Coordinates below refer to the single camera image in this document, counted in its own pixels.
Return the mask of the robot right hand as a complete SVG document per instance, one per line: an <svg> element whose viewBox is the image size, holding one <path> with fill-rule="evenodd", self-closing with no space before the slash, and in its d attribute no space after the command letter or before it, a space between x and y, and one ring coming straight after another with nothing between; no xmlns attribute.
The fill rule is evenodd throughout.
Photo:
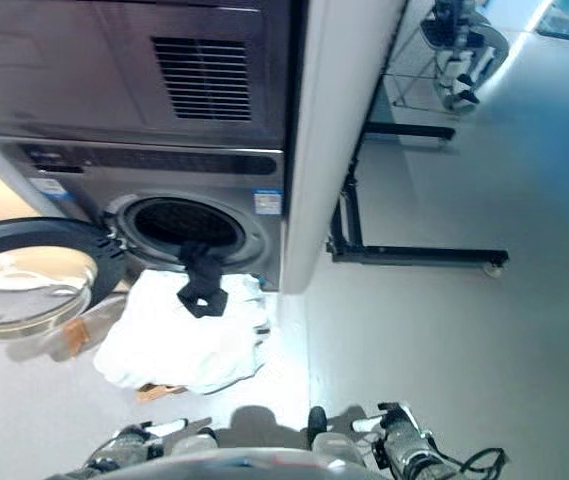
<svg viewBox="0 0 569 480"><path fill-rule="evenodd" d="M409 406L404 402L380 402L378 413L353 420L350 424L355 433L374 435L391 445L393 451L430 449L427 434L419 426Z"/></svg>

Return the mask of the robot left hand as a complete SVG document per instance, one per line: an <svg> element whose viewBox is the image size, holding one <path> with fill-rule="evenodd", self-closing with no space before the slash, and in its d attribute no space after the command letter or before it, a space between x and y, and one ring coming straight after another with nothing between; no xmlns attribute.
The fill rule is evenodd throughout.
<svg viewBox="0 0 569 480"><path fill-rule="evenodd" d="M182 454L219 446L219 436L209 427L178 439L178 435L186 431L188 426L189 421L185 418L160 424L147 421L128 425L98 446L89 455L86 465L123 468L163 458L174 452Z"/></svg>

